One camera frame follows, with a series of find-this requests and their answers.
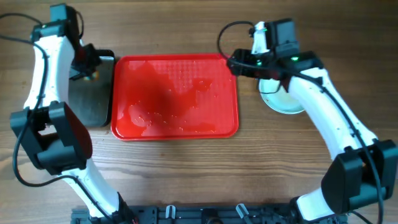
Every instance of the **white plate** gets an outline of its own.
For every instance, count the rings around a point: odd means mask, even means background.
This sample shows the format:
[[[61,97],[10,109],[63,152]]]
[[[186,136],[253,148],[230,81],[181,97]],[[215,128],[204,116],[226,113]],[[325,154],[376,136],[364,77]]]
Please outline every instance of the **white plate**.
[[[259,91],[262,93],[273,92],[279,86],[279,81],[277,80],[260,80]],[[283,114],[297,114],[304,111],[298,100],[292,98],[285,89],[281,86],[277,93],[262,94],[260,93],[262,99],[266,104],[272,108],[274,111]]]

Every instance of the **liquid spill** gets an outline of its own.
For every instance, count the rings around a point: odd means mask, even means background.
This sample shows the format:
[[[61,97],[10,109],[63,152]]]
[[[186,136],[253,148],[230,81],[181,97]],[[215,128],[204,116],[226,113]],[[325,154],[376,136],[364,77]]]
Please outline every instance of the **liquid spill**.
[[[215,132],[215,125],[199,121],[188,123],[183,117],[190,110],[199,110],[198,94],[211,88],[212,80],[192,78],[189,86],[176,88],[168,74],[157,73],[149,63],[142,63],[132,69],[127,63],[122,78],[127,82],[126,89],[119,90],[119,102],[124,102],[122,115],[116,127],[121,136],[168,136],[170,133]]]

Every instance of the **red plastic tray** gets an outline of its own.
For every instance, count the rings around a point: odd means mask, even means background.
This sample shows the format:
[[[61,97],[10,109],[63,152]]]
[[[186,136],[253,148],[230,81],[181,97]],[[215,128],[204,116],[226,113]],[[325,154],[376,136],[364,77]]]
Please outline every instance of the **red plastic tray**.
[[[238,126],[236,78],[218,54],[125,56],[116,64],[118,139],[227,138]]]

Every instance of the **wooden surface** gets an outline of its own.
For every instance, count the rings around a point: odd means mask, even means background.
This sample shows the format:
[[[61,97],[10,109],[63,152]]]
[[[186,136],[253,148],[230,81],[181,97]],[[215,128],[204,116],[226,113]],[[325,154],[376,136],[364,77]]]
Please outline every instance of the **wooden surface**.
[[[52,0],[1,0],[0,13],[49,20]],[[85,19],[86,43],[118,56],[216,52],[228,22],[293,17],[302,50],[322,58],[352,110],[380,139],[398,137],[398,3],[387,0],[70,1]],[[28,38],[33,23],[0,21],[0,33]],[[223,47],[250,47],[247,27],[232,28]],[[0,41],[0,223],[68,223],[83,202],[63,182],[40,189],[14,177],[16,137],[9,115],[24,104],[32,79],[31,47]],[[109,126],[91,129],[93,159],[130,205],[288,202],[317,188],[331,161],[305,113],[282,115],[260,99],[252,79],[239,77],[239,131],[229,139],[122,142]],[[20,153],[28,180],[48,178]],[[386,202],[398,220],[398,196]],[[376,221],[377,206],[362,209]]]

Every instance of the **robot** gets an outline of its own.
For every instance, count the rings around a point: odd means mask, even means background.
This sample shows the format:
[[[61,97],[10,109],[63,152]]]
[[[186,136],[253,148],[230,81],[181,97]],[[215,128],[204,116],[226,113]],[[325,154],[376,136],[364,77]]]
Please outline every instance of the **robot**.
[[[80,43],[77,16],[66,4],[50,7],[51,21],[33,28],[35,50],[32,87],[24,109],[11,114],[17,136],[13,168],[28,187],[64,180],[79,195],[86,210],[74,210],[71,223],[216,224],[216,223],[346,223],[346,213],[391,198],[398,148],[380,141],[355,117],[334,88],[322,61],[314,52],[301,52],[291,19],[228,24],[218,37],[218,50],[233,75],[280,81],[299,100],[324,138],[333,163],[318,189],[290,203],[236,207],[129,207],[98,171],[91,155],[90,135],[68,106],[68,81],[89,77],[101,61],[95,48]],[[236,24],[248,24],[253,47],[237,49],[227,57],[220,47],[222,33]],[[39,134],[46,125],[56,132]],[[26,182],[17,168],[22,145],[30,161],[57,177],[41,184]],[[379,211],[382,222],[382,209]]]

